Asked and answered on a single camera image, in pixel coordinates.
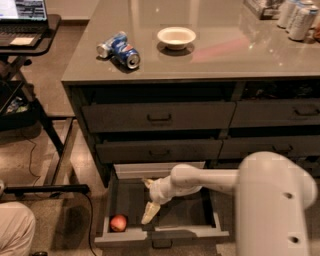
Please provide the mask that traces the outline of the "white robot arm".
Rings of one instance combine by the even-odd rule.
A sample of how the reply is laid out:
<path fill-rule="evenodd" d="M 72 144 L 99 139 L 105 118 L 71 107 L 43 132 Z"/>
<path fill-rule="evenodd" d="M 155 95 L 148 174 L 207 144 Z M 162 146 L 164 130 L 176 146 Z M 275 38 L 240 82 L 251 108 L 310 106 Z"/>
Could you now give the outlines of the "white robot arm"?
<path fill-rule="evenodd" d="M 169 176 L 144 183 L 150 201 L 142 224 L 172 198 L 207 188 L 235 196 L 237 256 L 310 256 L 305 210 L 317 199 L 317 184 L 282 155 L 255 152 L 226 170 L 179 164 Z"/>

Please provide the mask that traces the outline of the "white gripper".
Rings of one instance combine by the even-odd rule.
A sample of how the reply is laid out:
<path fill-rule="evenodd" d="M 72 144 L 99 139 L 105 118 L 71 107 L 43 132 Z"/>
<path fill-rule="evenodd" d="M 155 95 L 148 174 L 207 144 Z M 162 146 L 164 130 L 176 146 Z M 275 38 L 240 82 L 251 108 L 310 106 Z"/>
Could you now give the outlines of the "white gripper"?
<path fill-rule="evenodd" d="M 156 180 L 144 178 L 142 182 L 149 189 L 149 197 L 152 201 L 146 204 L 141 220 L 143 225 L 150 223 L 159 212 L 161 205 L 168 203 L 174 197 L 188 196 L 201 190 L 201 186 L 179 187 L 172 182 L 170 176 Z"/>

